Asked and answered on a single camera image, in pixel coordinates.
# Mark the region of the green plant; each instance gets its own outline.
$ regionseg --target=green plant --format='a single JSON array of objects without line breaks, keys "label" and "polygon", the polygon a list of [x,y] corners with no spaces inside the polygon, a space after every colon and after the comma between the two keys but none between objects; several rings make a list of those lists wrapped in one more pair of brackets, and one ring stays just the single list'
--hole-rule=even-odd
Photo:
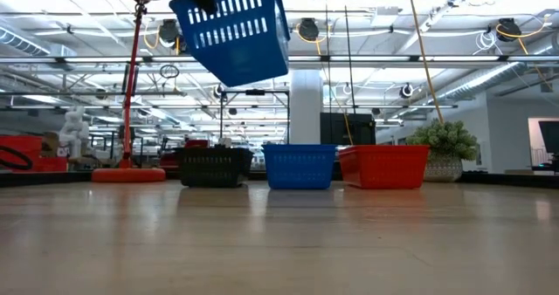
[{"label": "green plant", "polygon": [[476,157],[477,139],[468,133],[461,121],[441,124],[434,120],[429,126],[418,128],[407,142],[409,145],[430,146],[431,158],[458,157],[473,161]]}]

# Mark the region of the white statue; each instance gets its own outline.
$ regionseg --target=white statue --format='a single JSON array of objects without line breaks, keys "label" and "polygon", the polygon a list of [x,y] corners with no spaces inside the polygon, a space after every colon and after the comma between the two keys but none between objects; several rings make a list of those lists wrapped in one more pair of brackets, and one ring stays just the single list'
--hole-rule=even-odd
[{"label": "white statue", "polygon": [[83,121],[84,111],[83,106],[76,106],[66,113],[66,122],[60,130],[59,141],[60,149],[67,151],[59,153],[59,156],[81,157],[82,143],[87,144],[89,139],[89,124]]}]

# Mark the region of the plant pot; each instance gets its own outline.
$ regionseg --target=plant pot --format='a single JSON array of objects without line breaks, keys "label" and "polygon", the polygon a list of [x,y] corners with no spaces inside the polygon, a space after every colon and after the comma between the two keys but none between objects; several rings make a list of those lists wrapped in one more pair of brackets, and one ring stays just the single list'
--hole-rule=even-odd
[{"label": "plant pot", "polygon": [[462,170],[459,158],[430,158],[423,179],[426,182],[456,182],[462,176]]}]

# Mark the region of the red pole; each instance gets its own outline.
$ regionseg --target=red pole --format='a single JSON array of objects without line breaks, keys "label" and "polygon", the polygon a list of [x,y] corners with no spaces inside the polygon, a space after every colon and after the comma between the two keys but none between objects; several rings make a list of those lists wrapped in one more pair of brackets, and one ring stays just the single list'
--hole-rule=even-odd
[{"label": "red pole", "polygon": [[136,27],[134,33],[134,42],[132,43],[132,58],[130,59],[130,73],[128,74],[128,85],[126,89],[126,97],[124,99],[124,141],[122,146],[124,152],[122,160],[119,164],[120,168],[132,168],[132,141],[130,139],[130,105],[132,101],[132,87],[134,86],[134,74],[136,68],[136,54],[138,52],[138,41],[140,39],[141,17],[145,12],[143,3],[138,3],[136,7]]}]

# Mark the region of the red object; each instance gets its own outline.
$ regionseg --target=red object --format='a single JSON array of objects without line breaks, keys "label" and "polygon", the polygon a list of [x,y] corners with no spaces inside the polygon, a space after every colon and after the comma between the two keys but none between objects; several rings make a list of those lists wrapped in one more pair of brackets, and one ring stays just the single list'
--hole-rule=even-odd
[{"label": "red object", "polygon": [[142,2],[136,5],[136,26],[134,31],[134,42],[132,43],[132,57],[130,58],[130,73],[128,74],[128,85],[126,88],[126,97],[124,99],[124,152],[122,160],[119,163],[120,168],[132,168],[132,148],[130,140],[130,105],[132,101],[132,88],[134,87],[134,79],[136,74],[136,54],[138,52],[138,40],[140,38],[141,17],[146,9]]},{"label": "red object", "polygon": [[[0,146],[7,147],[25,155],[32,162],[31,169],[9,168],[14,173],[37,173],[37,172],[66,172],[66,158],[42,158],[42,137],[37,136],[0,136]],[[0,151],[0,159],[3,161],[25,165],[25,161],[15,154]]]},{"label": "red object", "polygon": [[354,146],[340,151],[343,180],[361,189],[416,189],[429,146]]},{"label": "red object", "polygon": [[165,171],[159,168],[97,168],[92,182],[164,182]]},{"label": "red object", "polygon": [[191,140],[191,141],[186,141],[184,147],[185,148],[207,148],[209,145],[210,145],[209,141]]},{"label": "red object", "polygon": [[35,172],[66,172],[68,170],[68,160],[65,157],[39,158],[35,162]]}]

